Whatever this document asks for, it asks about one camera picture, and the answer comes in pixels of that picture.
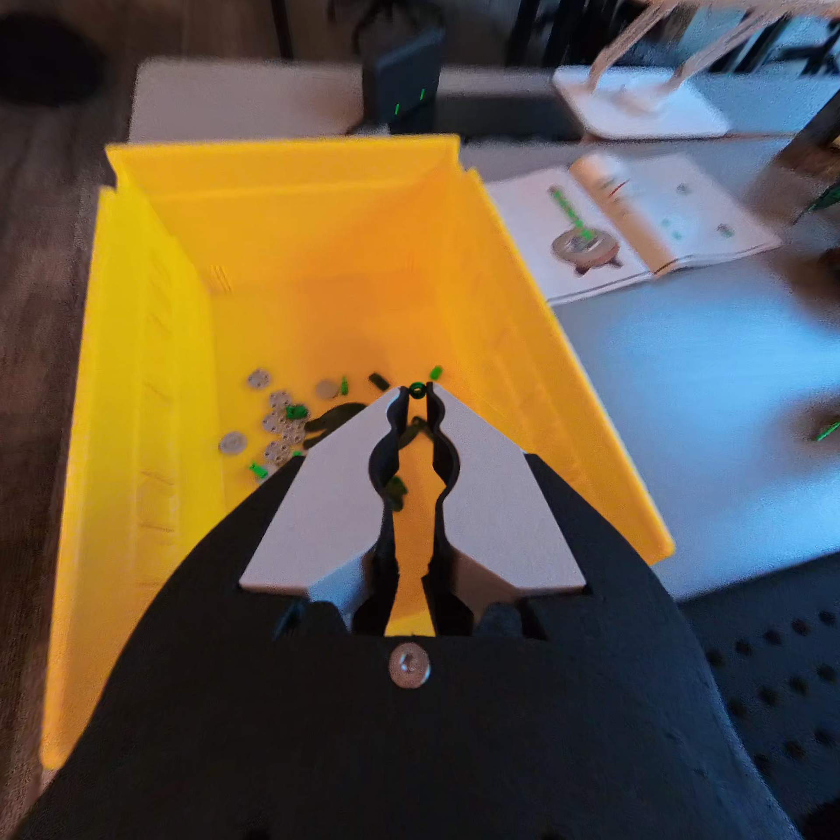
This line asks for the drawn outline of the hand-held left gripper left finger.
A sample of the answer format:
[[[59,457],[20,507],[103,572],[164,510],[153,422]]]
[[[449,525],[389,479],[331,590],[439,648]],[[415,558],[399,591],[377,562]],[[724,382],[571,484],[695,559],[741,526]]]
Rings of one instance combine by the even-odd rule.
[[[388,485],[408,403],[392,388],[300,458],[242,589],[328,602],[352,632],[384,635],[400,578]]]

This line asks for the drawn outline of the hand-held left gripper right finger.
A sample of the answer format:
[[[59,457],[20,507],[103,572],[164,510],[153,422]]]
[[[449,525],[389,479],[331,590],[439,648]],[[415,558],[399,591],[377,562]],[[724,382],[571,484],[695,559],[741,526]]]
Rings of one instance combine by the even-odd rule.
[[[577,595],[586,579],[526,451],[440,385],[428,383],[435,502],[423,590],[438,636],[468,636],[487,609]]]

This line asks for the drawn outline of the yellow plastic bin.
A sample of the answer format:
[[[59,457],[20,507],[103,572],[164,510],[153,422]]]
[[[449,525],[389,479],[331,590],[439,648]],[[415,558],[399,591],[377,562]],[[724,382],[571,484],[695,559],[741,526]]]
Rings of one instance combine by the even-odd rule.
[[[258,487],[267,393],[441,384],[649,563],[675,542],[453,138],[117,144],[99,193],[40,759],[56,771],[148,604]]]

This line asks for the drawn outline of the white desk lamp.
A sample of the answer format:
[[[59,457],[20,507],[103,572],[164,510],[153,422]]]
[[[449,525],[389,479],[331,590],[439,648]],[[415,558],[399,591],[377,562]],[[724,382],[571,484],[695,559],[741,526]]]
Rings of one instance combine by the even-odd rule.
[[[679,6],[738,8],[742,21],[674,70],[617,61]],[[834,17],[837,2],[647,1],[644,11],[590,66],[559,66],[552,84],[585,133],[601,140],[703,140],[731,131],[729,119],[690,82],[731,49],[785,16]]]

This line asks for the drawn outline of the pile of grey round bricks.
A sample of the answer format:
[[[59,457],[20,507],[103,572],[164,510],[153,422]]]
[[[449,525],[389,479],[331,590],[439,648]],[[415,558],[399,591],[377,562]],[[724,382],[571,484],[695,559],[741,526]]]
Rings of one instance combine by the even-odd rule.
[[[272,376],[267,369],[256,368],[246,376],[245,383],[254,391],[265,391],[272,383]],[[336,396],[349,394],[349,382],[346,375],[340,381],[323,380],[316,386],[316,396],[331,400]],[[291,394],[286,390],[268,394],[268,414],[260,421],[260,427],[270,436],[270,441],[263,447],[261,460],[254,460],[267,468],[269,475],[284,466],[291,457],[302,456],[302,446],[306,440],[305,423],[293,423],[286,420],[285,407],[293,404]],[[221,437],[217,450],[221,455],[233,457],[242,455],[247,449],[245,433],[233,430]]]

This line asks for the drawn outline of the white instruction booklet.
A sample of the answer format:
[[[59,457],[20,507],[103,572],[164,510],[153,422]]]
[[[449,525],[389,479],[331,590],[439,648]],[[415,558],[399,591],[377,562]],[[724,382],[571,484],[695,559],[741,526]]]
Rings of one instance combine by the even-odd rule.
[[[560,305],[680,270],[757,256],[778,235],[684,154],[583,154],[493,182],[493,203],[546,301]]]

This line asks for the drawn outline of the black box with green lights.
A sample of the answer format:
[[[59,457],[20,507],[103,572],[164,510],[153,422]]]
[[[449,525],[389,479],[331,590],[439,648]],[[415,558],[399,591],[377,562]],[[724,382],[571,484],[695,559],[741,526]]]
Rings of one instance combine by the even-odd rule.
[[[429,28],[362,64],[366,129],[422,133],[432,127],[443,65],[445,30]]]

